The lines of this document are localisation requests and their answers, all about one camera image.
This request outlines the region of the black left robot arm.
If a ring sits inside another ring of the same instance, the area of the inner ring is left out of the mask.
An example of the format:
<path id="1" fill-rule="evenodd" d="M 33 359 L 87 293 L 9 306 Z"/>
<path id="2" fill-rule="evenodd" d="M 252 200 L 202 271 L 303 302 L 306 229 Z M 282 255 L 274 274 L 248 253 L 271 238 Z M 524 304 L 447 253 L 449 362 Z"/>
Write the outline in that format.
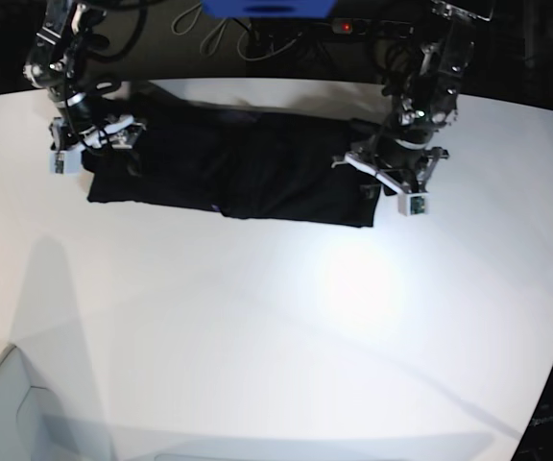
<path id="1" fill-rule="evenodd" d="M 419 193 L 447 154 L 429 143 L 457 111 L 476 27 L 493 1 L 384 1 L 366 32 L 365 51 L 391 107 L 362 157 L 386 191 Z"/>

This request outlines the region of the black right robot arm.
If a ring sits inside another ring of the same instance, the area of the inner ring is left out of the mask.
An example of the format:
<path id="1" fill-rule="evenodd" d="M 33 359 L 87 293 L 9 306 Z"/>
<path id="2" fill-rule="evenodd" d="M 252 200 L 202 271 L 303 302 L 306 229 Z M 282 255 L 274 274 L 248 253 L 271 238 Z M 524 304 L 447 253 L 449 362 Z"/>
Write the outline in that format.
<path id="1" fill-rule="evenodd" d="M 49 1 L 40 29 L 24 64 L 23 74 L 32 86 L 47 91 L 59 116 L 49 130 L 56 154 L 88 152 L 99 156 L 133 148 L 145 125 L 118 109 L 109 95 L 122 81 L 113 74 L 88 79 L 87 64 L 116 63 L 139 41 L 156 1 Z M 109 13 L 137 12 L 132 33 L 123 48 L 106 55 L 107 37 L 95 28 Z"/>

